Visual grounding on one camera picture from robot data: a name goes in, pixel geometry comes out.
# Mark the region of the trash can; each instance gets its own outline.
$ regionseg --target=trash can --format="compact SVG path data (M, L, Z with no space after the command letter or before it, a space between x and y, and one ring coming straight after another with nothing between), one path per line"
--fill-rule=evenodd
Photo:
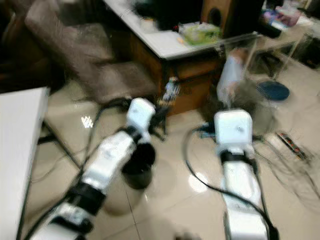
M152 166L156 151L149 144L139 144L130 160L122 168L125 182L133 189L145 189L152 181Z

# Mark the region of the black cable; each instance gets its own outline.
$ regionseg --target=black cable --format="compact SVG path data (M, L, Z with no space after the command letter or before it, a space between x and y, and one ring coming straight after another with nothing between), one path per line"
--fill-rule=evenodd
M269 237L271 240L278 240L279 239L279 232L277 230L276 227L274 227L274 225L272 224L270 218L267 216L267 214L260 209L260 207L256 206L254 203L252 203L251 201L233 193L233 192L230 192L230 191L227 191L227 190L224 190L224 189L221 189L221 188L218 188L218 187L215 187L215 186L212 186L206 182L204 182L203 180L201 180L195 173L195 171L193 170L189 160L188 160L188 146L189 146L189 142L190 142L190 139L192 137L192 135L196 132L199 131L199 127L196 127L194 129L191 129L189 130L189 132L186 134L185 138L184 138L184 141L183 141L183 144L182 144L182 154L183 154L183 159L184 159L184 162L187 166L187 168L189 169L190 173L196 178L198 179L201 183L203 183L207 188L211 189L211 190L214 190L214 191L217 191L221 194L225 194L225 195L228 195L232 198L235 198L235 199L238 199L239 201L243 202L244 204L246 205L250 205L254 210L256 210L260 215L261 217L264 219L264 221L266 222L268 228L269 228Z
M106 109L110 109L112 107L117 107L117 106L124 106L126 103L129 104L130 99L126 98L126 97L121 97L121 98L117 98L115 100L110 101L107 105L102 106L99 111L97 112L94 122L93 122L93 126L90 130L89 133L89 137L88 137L88 142L85 148L85 154L84 154L84 161L82 163L82 165L80 166L80 170L78 172L78 174L75 176L74 180L71 183L71 186L74 186L76 183L78 183L81 180L81 176L84 173L84 168L88 162L88 160L91 158L91 156L96 152L96 150L98 149L99 146L97 146L92 153L89 153L90 150L90 146L91 146L91 142L96 130L96 126L97 123L99 121L99 118L101 117L102 113L106 110ZM39 225L41 224L41 222L47 217L47 215L53 210L55 209L58 205L62 204L65 199L66 199L67 195L64 195L55 205L53 205L50 209L48 209L44 214L42 214L40 216L40 218L33 224L33 226L31 227L31 229L28 231L26 237L24 238L24 240L29 240L32 235L35 233L36 229L39 227Z

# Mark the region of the chair seat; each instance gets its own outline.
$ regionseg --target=chair seat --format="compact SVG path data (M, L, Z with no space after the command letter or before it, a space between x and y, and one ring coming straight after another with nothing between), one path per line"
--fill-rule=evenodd
M109 64L99 70L99 79L87 83L94 90L91 97L99 104L126 96L137 98L156 94L156 85L137 63Z

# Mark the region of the white table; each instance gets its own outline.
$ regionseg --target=white table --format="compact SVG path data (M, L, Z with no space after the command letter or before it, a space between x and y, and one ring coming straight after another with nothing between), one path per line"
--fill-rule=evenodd
M106 5L134 32L138 38L144 42L160 59L173 60L183 57L188 57L199 52L213 49L220 46L224 42L236 42L241 38L248 38L250 34L230 38L227 40L217 41L215 43L204 44L199 46L191 46L186 42L181 43L178 39L181 36L177 32L171 30L149 33L146 32L140 24L141 17L132 11L131 1L129 0L104 0ZM257 43L257 51L265 51L270 48L285 46L294 42L298 42L303 34L311 26L311 21L305 17L300 17L298 23L294 27L282 29L279 38L260 37Z
M47 89L0 95L0 239L14 240L47 109Z

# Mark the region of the tiled floor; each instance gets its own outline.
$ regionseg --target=tiled floor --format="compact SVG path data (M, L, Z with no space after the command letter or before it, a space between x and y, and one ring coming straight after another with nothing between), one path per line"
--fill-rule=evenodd
M320 75L291 63L280 78L291 90L290 99L277 106L276 116L282 128L300 143L319 150L315 143L320 133ZM94 119L97 106L92 102L75 104L70 87L50 97L47 119L59 132L81 162L90 128L84 128L81 117ZM125 114L106 111L96 131L93 148L102 138L125 122ZM175 234L191 232L203 240L223 240L225 204L220 194L208 190L188 172L182 159L182 141L186 132L203 122L197 111L172 116L168 120L169 136L165 142L153 138L157 158L150 186L142 190L128 187L118 175L108 199L96 218L90 240L173 240ZM219 186L222 177L214 144L194 137L190 160L195 170L208 182ZM53 171L44 176L55 165ZM268 211L282 240L318 240L320 214L306 209L299 200L273 176L266 164L261 178ZM38 147L32 185L26 211L26 230L49 205L65 191L77 173L75 166L53 144Z

